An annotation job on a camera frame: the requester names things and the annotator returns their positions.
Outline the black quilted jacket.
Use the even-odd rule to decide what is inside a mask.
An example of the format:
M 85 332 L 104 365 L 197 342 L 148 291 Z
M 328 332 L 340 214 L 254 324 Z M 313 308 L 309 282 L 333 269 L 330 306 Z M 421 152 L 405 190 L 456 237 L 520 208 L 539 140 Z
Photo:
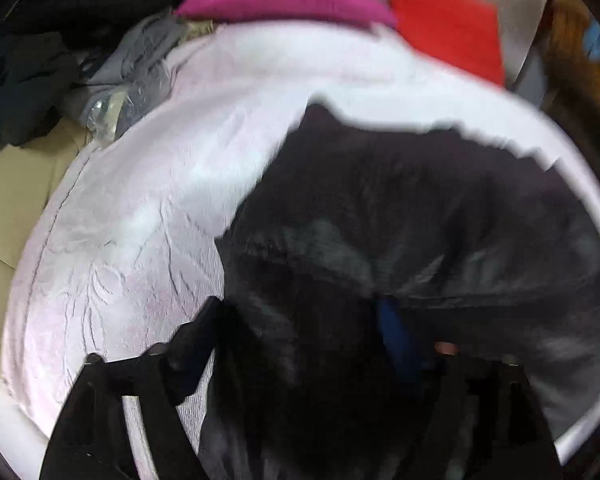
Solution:
M 212 479 L 400 479 L 414 411 L 378 327 L 524 367 L 553 442 L 600 392 L 600 236 L 555 170 L 311 105 L 216 247 Z

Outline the dark clothes pile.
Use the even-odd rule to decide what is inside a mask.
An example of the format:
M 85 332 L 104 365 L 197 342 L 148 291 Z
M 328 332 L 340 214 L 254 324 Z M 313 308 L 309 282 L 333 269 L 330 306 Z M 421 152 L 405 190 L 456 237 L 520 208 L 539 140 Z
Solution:
M 143 18 L 182 0 L 0 0 L 0 139 L 44 136 L 61 99 Z

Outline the pale pink bed blanket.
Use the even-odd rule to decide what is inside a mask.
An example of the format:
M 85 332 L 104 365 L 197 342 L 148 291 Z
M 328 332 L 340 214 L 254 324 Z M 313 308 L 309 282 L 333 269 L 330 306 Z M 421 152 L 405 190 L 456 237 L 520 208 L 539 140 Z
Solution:
M 38 476 L 90 352 L 135 356 L 222 288 L 213 240 L 313 99 L 370 128 L 455 126 L 555 167 L 600 231 L 600 185 L 533 106 L 379 26 L 224 25 L 166 60 L 169 99 L 122 138 L 87 144 L 18 238 L 0 351 L 0 452 Z

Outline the clear plastic bag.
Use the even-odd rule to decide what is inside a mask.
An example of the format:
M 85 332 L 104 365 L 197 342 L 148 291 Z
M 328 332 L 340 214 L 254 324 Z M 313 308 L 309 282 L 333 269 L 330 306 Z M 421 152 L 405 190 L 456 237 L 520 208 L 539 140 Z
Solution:
M 61 109 L 106 148 L 164 102 L 171 88 L 171 73 L 156 65 L 121 84 L 88 84 L 77 88 L 61 102 Z

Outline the wicker rattan shelf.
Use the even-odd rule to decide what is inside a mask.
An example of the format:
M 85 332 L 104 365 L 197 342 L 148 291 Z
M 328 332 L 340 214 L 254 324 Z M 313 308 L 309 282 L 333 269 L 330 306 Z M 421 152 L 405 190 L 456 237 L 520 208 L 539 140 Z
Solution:
M 582 0 L 550 0 L 547 33 L 541 44 L 548 76 L 542 110 L 560 125 L 600 180 L 600 62 L 583 52 L 593 14 Z

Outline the grey folded garment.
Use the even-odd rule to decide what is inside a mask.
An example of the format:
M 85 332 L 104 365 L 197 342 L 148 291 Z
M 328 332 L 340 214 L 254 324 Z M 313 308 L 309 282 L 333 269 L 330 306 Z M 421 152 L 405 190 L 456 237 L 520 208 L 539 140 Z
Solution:
M 82 106 L 96 94 L 146 75 L 161 62 L 186 33 L 185 22 L 170 9 L 148 16 L 133 26 L 108 58 L 84 78 L 76 93 Z

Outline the red cushion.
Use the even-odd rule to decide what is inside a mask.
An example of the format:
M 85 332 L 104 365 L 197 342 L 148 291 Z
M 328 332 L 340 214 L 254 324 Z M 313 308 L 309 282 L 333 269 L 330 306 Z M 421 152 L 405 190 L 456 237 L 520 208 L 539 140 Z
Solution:
M 483 0 L 389 0 L 414 49 L 503 87 L 498 9 Z

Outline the blue cloth on shelf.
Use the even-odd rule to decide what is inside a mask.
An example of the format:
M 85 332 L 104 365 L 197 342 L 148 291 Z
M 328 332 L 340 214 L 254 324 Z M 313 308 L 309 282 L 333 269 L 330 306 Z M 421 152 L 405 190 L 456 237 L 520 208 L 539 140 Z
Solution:
M 585 57 L 592 63 L 600 62 L 600 23 L 592 20 L 585 29 L 582 48 Z

